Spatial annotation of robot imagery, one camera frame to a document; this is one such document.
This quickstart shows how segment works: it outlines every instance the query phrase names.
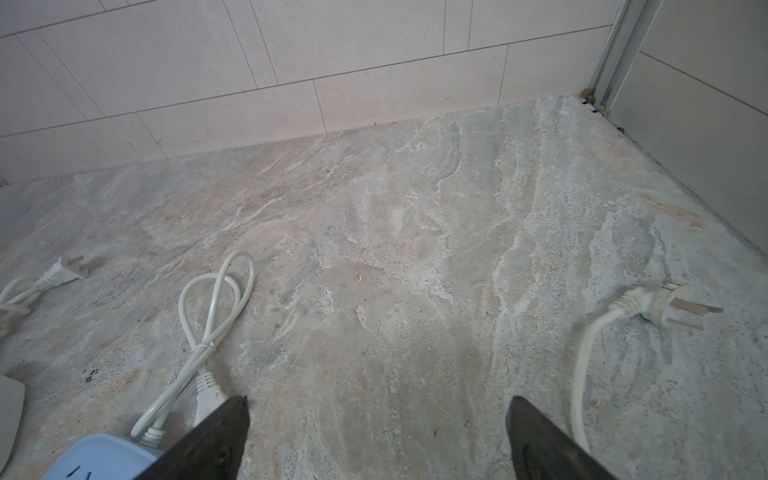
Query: white power cord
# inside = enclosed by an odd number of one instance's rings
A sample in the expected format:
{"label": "white power cord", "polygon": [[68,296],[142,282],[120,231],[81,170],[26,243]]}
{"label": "white power cord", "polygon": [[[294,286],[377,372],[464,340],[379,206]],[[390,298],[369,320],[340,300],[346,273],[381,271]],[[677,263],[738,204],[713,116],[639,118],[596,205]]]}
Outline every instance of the white power cord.
{"label": "white power cord", "polygon": [[668,283],[659,289],[647,289],[638,287],[626,292],[620,299],[613,302],[608,311],[599,316],[584,331],[576,357],[574,379],[571,384],[571,431],[574,440],[586,452],[589,453],[587,436],[584,433],[584,420],[581,417],[581,408],[584,401],[584,384],[587,381],[587,367],[589,355],[592,352],[592,344],[601,328],[617,319],[629,318],[641,313],[646,319],[659,327],[668,326],[667,322],[681,323],[693,328],[699,326],[690,325],[680,320],[671,318],[674,308],[687,310],[703,315],[704,312],[722,312],[722,309],[687,302],[680,299],[684,293],[685,285]]}
{"label": "white power cord", "polygon": [[[240,287],[232,277],[227,275],[227,271],[234,259],[238,257],[244,257],[248,261],[248,284],[245,287],[243,295],[240,296]],[[190,328],[189,319],[187,318],[187,310],[184,306],[187,300],[187,294],[190,289],[204,280],[216,280],[214,284],[214,291],[210,296],[210,306],[208,308],[208,320],[205,323],[205,330],[203,333],[203,339],[198,342],[194,337],[194,333]],[[224,403],[227,397],[221,392],[221,388],[216,383],[214,376],[208,371],[205,363],[213,355],[216,350],[216,345],[220,343],[222,338],[230,331],[235,319],[240,312],[243,311],[245,304],[250,298],[250,293],[253,290],[253,284],[256,281],[256,264],[253,261],[253,257],[250,253],[240,250],[231,253],[224,263],[221,265],[218,274],[206,273],[195,277],[190,281],[179,295],[179,319],[181,321],[181,327],[184,329],[184,333],[187,334],[187,340],[192,347],[192,353],[184,366],[181,368],[176,380],[170,384],[170,386],[159,396],[157,400],[150,406],[150,408],[136,421],[136,424],[131,429],[131,436],[138,437],[144,430],[144,437],[140,440],[140,443],[149,447],[157,447],[160,441],[165,435],[163,431],[163,424],[170,413],[171,408],[174,406],[176,398],[181,394],[184,388],[197,373],[197,412],[195,414],[195,425],[202,422],[205,417],[212,413],[219,405]],[[232,305],[232,312],[216,329],[214,329],[214,320],[216,318],[216,311],[219,305],[219,296],[221,294],[222,283],[227,282],[234,291],[234,304]]]}
{"label": "white power cord", "polygon": [[[23,276],[11,280],[0,292],[0,310],[6,310],[6,314],[0,317],[0,322],[10,320],[15,315],[29,315],[31,310],[29,306],[43,294],[55,286],[63,285],[78,278],[88,278],[88,268],[80,264],[83,256],[77,258],[59,257],[51,268],[45,271],[39,278],[33,276]],[[22,283],[34,283],[23,292],[9,299],[16,287]],[[4,336],[6,331],[0,330],[0,336]]]}

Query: white wall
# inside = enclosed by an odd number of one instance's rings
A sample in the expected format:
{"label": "white wall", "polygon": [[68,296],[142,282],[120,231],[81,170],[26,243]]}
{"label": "white wall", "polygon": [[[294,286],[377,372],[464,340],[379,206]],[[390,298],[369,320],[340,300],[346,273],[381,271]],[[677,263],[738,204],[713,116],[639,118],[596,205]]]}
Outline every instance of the white wall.
{"label": "white wall", "polygon": [[608,118],[768,253],[768,2],[664,0]]}
{"label": "white wall", "polygon": [[565,93],[620,0],[2,0],[22,182]]}

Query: rust stain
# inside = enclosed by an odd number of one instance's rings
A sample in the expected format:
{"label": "rust stain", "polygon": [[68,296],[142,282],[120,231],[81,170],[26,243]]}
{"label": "rust stain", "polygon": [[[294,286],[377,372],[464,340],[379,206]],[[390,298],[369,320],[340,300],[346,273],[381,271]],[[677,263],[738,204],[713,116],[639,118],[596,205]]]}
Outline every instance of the rust stain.
{"label": "rust stain", "polygon": [[636,445],[633,449],[629,451],[629,458],[632,462],[639,463],[644,456],[645,456],[645,449],[643,449],[642,445]]}
{"label": "rust stain", "polygon": [[272,473],[275,474],[275,478],[283,477],[283,466],[280,464],[280,460],[277,459],[273,462]]}
{"label": "rust stain", "polygon": [[141,374],[141,371],[139,369],[135,369],[133,372],[128,373],[127,375],[123,375],[119,379],[116,379],[114,383],[109,385],[104,391],[104,394],[108,398],[116,396],[119,392],[122,392],[123,390],[125,390],[131,383],[135,382],[136,379],[139,378],[140,374]]}
{"label": "rust stain", "polygon": [[678,207],[677,205],[662,204],[660,201],[655,200],[647,195],[641,195],[641,197],[643,200],[645,200],[646,204],[663,214],[667,214],[677,220],[688,222],[689,225],[691,225],[693,228],[704,228],[704,219],[699,214],[689,212],[688,210]]}

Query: light blue power strip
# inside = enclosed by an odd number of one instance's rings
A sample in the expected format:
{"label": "light blue power strip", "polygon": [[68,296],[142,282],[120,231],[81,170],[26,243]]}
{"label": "light blue power strip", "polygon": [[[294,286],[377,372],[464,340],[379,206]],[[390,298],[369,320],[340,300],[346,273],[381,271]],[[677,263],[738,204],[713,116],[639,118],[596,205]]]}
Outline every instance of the light blue power strip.
{"label": "light blue power strip", "polygon": [[75,443],[43,480],[131,480],[152,465],[161,453],[97,433]]}

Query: black object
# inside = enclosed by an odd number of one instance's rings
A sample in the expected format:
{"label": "black object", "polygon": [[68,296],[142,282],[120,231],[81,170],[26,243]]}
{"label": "black object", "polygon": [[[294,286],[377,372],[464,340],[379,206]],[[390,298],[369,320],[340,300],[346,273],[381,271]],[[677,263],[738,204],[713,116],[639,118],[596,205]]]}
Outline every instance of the black object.
{"label": "black object", "polygon": [[247,397],[234,396],[134,480],[235,480],[249,425]]}
{"label": "black object", "polygon": [[518,480],[617,480],[521,396],[509,404],[507,434]]}

